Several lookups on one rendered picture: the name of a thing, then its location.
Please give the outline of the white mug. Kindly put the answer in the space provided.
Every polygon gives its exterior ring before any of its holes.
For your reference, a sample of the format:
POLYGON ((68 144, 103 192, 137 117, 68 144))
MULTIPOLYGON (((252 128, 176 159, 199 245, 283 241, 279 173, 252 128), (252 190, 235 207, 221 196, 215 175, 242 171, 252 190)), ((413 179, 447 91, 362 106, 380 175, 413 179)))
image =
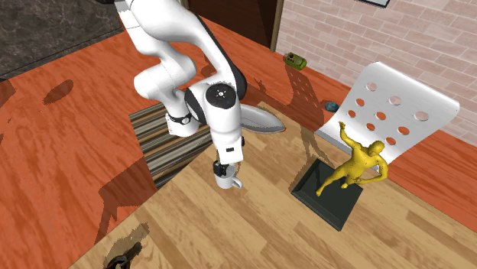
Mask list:
POLYGON ((226 170, 227 174, 224 177, 217 177, 214 174, 216 184, 221 189, 227 190, 230 188, 237 188, 241 189, 243 187, 242 181, 236 176, 236 165, 228 164, 228 168, 226 170))

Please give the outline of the striped robot stand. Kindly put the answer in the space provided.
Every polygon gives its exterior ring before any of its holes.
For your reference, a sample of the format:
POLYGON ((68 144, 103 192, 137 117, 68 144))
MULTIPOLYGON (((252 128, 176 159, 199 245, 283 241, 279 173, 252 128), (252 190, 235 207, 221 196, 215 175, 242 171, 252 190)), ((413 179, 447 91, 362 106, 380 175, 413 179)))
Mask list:
POLYGON ((203 124, 189 137, 171 135, 166 114, 164 105, 158 103, 128 116, 158 189, 213 143, 209 127, 203 124))

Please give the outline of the grey pointed oval dish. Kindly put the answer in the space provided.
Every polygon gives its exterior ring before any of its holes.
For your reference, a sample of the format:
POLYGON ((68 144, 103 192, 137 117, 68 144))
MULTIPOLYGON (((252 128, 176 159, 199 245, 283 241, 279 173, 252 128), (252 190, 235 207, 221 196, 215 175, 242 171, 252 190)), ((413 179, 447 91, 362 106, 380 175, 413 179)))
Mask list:
POLYGON ((260 134, 274 134, 286 130, 283 122, 272 113, 259 107, 241 104, 242 127, 260 134))

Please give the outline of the green bottle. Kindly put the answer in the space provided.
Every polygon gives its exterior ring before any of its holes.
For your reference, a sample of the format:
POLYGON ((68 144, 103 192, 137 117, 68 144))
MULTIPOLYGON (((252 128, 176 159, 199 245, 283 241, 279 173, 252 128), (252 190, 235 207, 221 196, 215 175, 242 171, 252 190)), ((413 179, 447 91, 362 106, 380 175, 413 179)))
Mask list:
POLYGON ((284 55, 284 62, 296 70, 302 70, 307 65, 303 57, 291 52, 284 55))

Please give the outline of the small black object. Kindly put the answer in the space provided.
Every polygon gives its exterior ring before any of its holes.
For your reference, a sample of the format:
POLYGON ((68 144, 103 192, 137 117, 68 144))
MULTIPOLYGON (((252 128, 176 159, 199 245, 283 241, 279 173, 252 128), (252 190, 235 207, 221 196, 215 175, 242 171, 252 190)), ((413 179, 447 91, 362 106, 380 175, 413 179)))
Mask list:
POLYGON ((142 250, 142 244, 136 242, 130 249, 123 254, 114 257, 104 269, 130 269, 132 260, 138 256, 142 250))

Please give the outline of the yellow figure with black base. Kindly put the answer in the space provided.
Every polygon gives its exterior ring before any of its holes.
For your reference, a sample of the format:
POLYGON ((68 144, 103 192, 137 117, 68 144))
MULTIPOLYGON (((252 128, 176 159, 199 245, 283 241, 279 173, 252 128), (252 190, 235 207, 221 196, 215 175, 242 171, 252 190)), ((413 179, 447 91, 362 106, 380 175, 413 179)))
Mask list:
POLYGON ((385 144, 374 141, 364 147, 352 140, 339 123, 339 136, 352 150, 351 157, 336 168, 320 159, 313 162, 291 194, 335 230, 341 231, 362 193, 362 184, 388 177, 388 165, 380 156, 385 144))

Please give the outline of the white chair with round holes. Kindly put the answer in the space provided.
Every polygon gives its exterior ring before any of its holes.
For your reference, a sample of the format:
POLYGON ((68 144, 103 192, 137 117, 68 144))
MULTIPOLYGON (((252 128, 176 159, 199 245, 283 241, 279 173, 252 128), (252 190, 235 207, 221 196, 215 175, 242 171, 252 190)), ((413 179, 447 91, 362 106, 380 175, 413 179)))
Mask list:
POLYGON ((337 112, 317 135, 350 154, 339 135, 346 134, 364 146, 380 140, 381 156, 391 163, 424 138, 454 119, 460 106, 450 97, 381 63, 369 64, 359 75, 337 112))

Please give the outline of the dark framed wall picture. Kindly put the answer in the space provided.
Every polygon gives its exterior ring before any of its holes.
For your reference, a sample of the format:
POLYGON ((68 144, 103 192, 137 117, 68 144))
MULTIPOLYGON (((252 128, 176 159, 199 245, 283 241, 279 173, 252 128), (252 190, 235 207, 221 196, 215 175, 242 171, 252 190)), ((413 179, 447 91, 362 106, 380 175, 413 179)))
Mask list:
POLYGON ((390 2, 390 0, 357 0, 360 2, 364 2, 367 5, 372 5, 378 8, 386 8, 390 2))

